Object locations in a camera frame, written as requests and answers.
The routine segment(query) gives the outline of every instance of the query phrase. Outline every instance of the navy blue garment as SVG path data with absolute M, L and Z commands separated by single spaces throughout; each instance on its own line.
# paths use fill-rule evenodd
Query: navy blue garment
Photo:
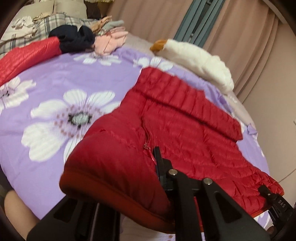
M 61 25 L 49 33 L 49 37 L 59 38 L 62 53 L 81 52 L 94 44 L 94 34 L 86 26 L 77 29 L 74 25 Z

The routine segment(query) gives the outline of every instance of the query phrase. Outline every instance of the jacket zipper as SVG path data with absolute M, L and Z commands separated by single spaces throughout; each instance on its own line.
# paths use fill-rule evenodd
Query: jacket zipper
M 150 133 L 149 133 L 149 131 L 148 131 L 146 125 L 145 125 L 145 121 L 144 121 L 143 117 L 142 117 L 142 127 L 143 127 L 143 129 L 145 131 L 145 135 L 146 135 L 146 142 L 143 145 L 143 149 L 147 150 L 147 153 L 148 153 L 149 157 L 152 159 L 152 161 L 156 165 L 157 164 L 156 160 L 155 160 L 155 158 L 154 158 L 154 156 L 152 154 L 151 147 L 149 146 L 149 141 L 151 139 L 151 136 L 150 136 Z

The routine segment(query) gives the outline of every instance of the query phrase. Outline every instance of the flower center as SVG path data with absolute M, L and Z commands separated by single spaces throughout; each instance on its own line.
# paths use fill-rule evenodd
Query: flower center
M 80 128 L 82 125 L 90 123 L 91 118 L 92 115 L 85 112 L 79 112 L 73 115 L 69 114 L 68 122 L 70 122 L 74 126 L 77 126 L 77 128 Z
M 3 90 L 0 90 L 0 98 L 8 97 L 11 94 L 14 94 L 14 90 L 11 88 L 4 88 Z

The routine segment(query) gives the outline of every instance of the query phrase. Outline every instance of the bare skin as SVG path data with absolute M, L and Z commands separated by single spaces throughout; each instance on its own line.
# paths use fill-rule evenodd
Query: bare skin
M 26 240 L 28 233 L 39 222 L 39 219 L 13 190 L 9 191 L 5 197 L 4 209 L 11 224 Z

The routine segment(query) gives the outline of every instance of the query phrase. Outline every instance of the purple floral bedsheet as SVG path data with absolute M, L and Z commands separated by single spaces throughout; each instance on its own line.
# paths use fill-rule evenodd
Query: purple floral bedsheet
M 142 68 L 176 75 L 224 111 L 232 110 L 220 92 L 190 71 L 129 48 L 94 58 L 63 54 L 38 64 L 0 87 L 0 164 L 12 187 L 38 218 L 63 197 L 64 163 L 92 123 L 110 113 L 136 83 Z M 238 146 L 244 157 L 269 173 L 252 126 L 241 123 Z M 257 217 L 264 226 L 268 214 Z

